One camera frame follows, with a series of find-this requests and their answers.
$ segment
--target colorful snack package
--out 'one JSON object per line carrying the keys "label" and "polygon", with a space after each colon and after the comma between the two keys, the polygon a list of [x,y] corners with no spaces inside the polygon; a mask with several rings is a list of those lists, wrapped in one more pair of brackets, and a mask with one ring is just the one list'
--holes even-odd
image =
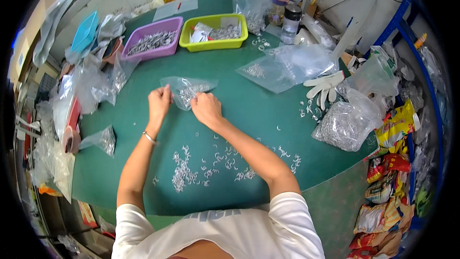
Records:
{"label": "colorful snack package", "polygon": [[369,163],[367,181],[369,184],[379,180],[382,177],[383,165],[380,158],[374,158]]}
{"label": "colorful snack package", "polygon": [[404,106],[395,109],[396,114],[388,119],[382,127],[375,130],[375,134],[381,146],[391,148],[405,135],[417,131],[420,121],[410,99]]}
{"label": "colorful snack package", "polygon": [[390,199],[397,171],[391,171],[380,180],[372,183],[364,193],[364,198],[375,204],[382,204]]}
{"label": "colorful snack package", "polygon": [[388,203],[378,204],[374,207],[362,205],[353,233],[379,233],[388,231],[400,219],[401,216],[393,198]]}
{"label": "colorful snack package", "polygon": [[377,248],[374,247],[363,247],[354,249],[348,254],[346,259],[372,259],[377,254]]}
{"label": "colorful snack package", "polygon": [[356,234],[353,241],[350,243],[350,249],[359,249],[362,247],[376,247],[390,232],[380,232],[380,233],[358,233]]}

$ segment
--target yellow snack bag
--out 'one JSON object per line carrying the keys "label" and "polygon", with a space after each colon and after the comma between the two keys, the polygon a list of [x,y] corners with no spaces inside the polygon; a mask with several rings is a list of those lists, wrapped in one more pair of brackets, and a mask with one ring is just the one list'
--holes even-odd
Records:
{"label": "yellow snack bag", "polygon": [[375,130],[379,144],[391,148],[404,136],[420,128],[420,121],[410,99],[404,106],[395,109],[396,115]]}

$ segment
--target plastic bottle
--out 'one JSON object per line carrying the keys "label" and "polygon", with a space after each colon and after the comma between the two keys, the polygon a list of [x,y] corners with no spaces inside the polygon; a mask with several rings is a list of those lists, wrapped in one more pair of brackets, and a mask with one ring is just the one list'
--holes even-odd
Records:
{"label": "plastic bottle", "polygon": [[294,37],[299,28],[302,9],[294,4],[288,4],[284,7],[283,28],[280,39],[285,44],[294,44]]}

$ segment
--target person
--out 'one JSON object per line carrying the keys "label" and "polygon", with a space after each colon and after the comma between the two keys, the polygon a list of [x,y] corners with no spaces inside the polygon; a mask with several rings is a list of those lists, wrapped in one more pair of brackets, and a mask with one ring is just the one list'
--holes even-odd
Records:
{"label": "person", "polygon": [[270,210],[203,211],[159,231],[153,229],[145,216],[142,191],[155,140],[171,103],[169,85],[149,94],[149,122],[118,185],[112,258],[323,259],[321,240],[291,170],[274,152],[228,122],[211,93],[196,94],[190,101],[193,113],[225,138],[268,184]]}

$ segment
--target white work glove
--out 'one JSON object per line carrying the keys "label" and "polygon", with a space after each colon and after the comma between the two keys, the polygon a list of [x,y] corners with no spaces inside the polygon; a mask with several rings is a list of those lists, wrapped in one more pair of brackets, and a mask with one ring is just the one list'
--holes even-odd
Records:
{"label": "white work glove", "polygon": [[344,72],[339,71],[332,75],[305,81],[305,87],[314,86],[312,89],[310,89],[310,91],[308,91],[307,98],[312,99],[315,97],[316,94],[321,92],[321,95],[319,95],[318,99],[316,100],[316,104],[321,108],[321,110],[324,111],[326,109],[324,105],[324,103],[326,102],[326,97],[329,94],[329,102],[331,104],[334,103],[334,101],[337,98],[337,92],[335,91],[335,87],[344,79]]}

